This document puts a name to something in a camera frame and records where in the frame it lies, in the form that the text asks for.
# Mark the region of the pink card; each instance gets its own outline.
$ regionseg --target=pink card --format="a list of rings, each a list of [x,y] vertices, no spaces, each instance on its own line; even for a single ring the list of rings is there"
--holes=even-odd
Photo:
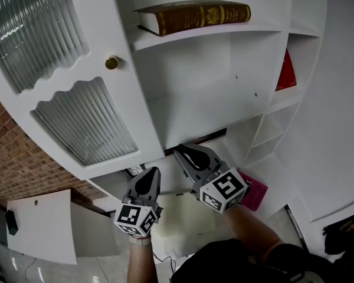
[[[262,200],[264,199],[268,187],[263,183],[253,179],[252,177],[244,174],[243,172],[239,170],[238,172],[250,188],[250,190],[247,191],[247,194],[242,199],[241,204],[247,208],[250,208],[251,210],[257,210]]]

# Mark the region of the person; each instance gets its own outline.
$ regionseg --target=person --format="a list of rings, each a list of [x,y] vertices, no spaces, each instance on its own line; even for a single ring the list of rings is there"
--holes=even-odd
[[[172,283],[335,281],[329,261],[298,246],[284,244],[272,229],[241,205],[229,208],[224,216],[237,239],[213,242],[200,249],[173,274]],[[143,243],[147,245],[131,243],[127,283],[158,281],[152,243]],[[249,256],[254,256],[257,263],[250,262]]]

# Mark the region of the black device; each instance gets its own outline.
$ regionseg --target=black device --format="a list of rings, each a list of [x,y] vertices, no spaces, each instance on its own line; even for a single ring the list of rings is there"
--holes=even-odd
[[[18,232],[16,217],[12,210],[7,210],[5,214],[6,225],[8,225],[9,233],[14,236]]]

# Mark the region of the cabinet door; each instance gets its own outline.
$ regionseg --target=cabinet door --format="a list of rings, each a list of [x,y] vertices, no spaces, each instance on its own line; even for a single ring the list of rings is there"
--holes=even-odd
[[[80,179],[163,156],[116,0],[0,0],[0,101]]]

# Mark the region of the brass door knob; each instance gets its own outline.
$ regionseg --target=brass door knob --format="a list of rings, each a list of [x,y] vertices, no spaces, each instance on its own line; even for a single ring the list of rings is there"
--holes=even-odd
[[[105,67],[109,70],[116,69],[118,67],[118,59],[115,55],[111,55],[105,61]]]

